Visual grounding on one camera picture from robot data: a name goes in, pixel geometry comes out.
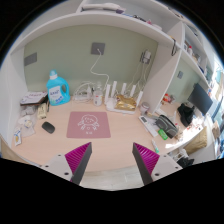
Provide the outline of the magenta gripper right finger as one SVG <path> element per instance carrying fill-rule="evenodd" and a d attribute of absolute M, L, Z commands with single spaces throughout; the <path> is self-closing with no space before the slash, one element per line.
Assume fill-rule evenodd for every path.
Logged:
<path fill-rule="evenodd" d="M 153 179 L 151 174 L 160 156 L 138 143 L 133 144 L 132 153 L 139 169 L 143 184 L 148 185 L 152 183 Z"/>

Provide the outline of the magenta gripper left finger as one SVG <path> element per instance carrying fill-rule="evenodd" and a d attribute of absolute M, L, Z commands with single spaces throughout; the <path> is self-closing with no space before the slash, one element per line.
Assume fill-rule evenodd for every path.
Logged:
<path fill-rule="evenodd" d="M 92 143 L 86 143 L 65 155 L 66 161 L 72 171 L 71 181 L 79 185 L 92 154 Z"/>

